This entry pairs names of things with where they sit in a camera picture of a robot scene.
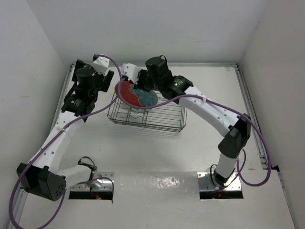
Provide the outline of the red teal flower plate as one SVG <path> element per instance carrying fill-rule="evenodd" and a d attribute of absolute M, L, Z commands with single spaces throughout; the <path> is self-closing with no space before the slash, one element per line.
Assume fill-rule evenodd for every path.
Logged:
<path fill-rule="evenodd" d="M 121 83 L 121 97 L 129 104 L 137 107 L 154 106 L 158 103 L 158 95 L 151 90 L 146 92 L 141 89 L 134 89 L 134 84 L 130 82 Z"/>

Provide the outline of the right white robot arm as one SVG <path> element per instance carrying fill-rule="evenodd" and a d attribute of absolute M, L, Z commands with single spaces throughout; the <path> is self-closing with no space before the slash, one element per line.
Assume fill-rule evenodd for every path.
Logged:
<path fill-rule="evenodd" d="M 145 65 L 146 69 L 138 70 L 132 78 L 136 87 L 145 91 L 157 90 L 167 100 L 176 98 L 175 103 L 193 111 L 223 136 L 218 145 L 219 161 L 213 173 L 216 183 L 223 187 L 234 172 L 240 151 L 250 138 L 249 116 L 209 103 L 190 80 L 173 75 L 167 60 L 161 56 L 150 58 Z"/>

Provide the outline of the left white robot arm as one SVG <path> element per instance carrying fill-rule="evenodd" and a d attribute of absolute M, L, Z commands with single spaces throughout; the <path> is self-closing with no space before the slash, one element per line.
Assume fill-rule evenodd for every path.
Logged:
<path fill-rule="evenodd" d="M 53 129 L 29 163 L 21 163 L 17 174 L 22 188 L 33 195 L 58 200 L 65 190 L 93 177 L 94 165 L 78 162 L 74 167 L 60 170 L 59 165 L 79 128 L 95 108 L 99 92 L 108 91 L 114 72 L 110 60 L 97 57 L 91 64 L 77 60 L 71 74 L 72 85 L 67 91 Z"/>

